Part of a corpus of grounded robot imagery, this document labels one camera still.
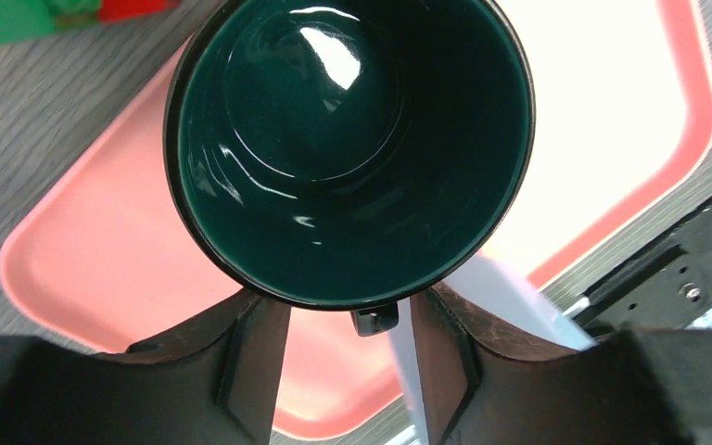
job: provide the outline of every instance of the cup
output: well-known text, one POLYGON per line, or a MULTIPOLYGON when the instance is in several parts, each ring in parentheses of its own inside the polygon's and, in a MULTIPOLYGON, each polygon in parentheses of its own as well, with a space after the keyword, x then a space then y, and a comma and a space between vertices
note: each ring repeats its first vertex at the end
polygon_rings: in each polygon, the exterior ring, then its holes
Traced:
POLYGON ((241 285, 363 335, 471 257, 534 132, 523 49, 486 0, 231 0, 172 82, 165 163, 241 285))

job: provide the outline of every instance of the plastic tray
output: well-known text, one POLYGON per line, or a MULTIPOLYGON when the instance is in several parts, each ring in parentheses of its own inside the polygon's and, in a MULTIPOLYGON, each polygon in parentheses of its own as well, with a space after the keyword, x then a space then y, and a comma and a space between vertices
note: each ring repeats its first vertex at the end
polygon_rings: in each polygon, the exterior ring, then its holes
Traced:
MULTIPOLYGON (((527 179, 485 251, 541 286, 695 168, 712 143, 712 67, 690 2, 532 3, 501 2, 528 51, 539 121, 527 179)), ((178 57, 0 252, 12 302, 98 350, 124 350, 238 289, 198 251, 165 182, 178 57)), ((400 394, 386 336, 358 338, 347 313, 292 312, 275 429, 341 435, 400 394)))

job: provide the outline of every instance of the metal bolt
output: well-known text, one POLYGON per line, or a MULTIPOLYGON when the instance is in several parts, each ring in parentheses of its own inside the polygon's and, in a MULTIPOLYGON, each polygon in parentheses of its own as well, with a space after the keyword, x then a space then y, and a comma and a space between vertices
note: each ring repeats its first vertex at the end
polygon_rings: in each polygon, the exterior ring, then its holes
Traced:
POLYGON ((697 301, 701 294, 700 287, 695 286, 694 283, 687 283, 681 286, 678 292, 692 301, 697 301))

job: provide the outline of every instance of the red block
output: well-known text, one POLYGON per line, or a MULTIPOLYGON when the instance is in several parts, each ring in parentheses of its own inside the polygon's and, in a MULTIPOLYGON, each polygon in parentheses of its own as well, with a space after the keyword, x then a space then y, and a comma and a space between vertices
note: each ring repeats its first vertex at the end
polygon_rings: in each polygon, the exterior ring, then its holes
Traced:
POLYGON ((97 13, 105 23, 130 19, 179 6, 181 0, 103 0, 97 13))

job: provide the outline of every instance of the wooden table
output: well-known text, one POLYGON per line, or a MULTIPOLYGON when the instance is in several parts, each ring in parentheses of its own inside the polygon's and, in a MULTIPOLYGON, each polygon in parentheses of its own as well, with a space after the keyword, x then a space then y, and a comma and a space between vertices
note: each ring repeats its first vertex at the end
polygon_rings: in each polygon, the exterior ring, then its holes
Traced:
MULTIPOLYGON (((170 13, 0 47, 0 247, 217 3, 188 0, 170 13)), ((712 0, 701 5, 712 49, 712 0)), ((545 289, 547 295, 567 306, 710 195, 712 151, 686 184, 560 277, 545 289)), ((40 335, 79 348, 23 317, 1 289, 0 334, 40 335)), ((354 434, 327 442, 380 443, 407 422, 395 403, 354 434)), ((273 441, 292 442, 278 435, 273 441)))

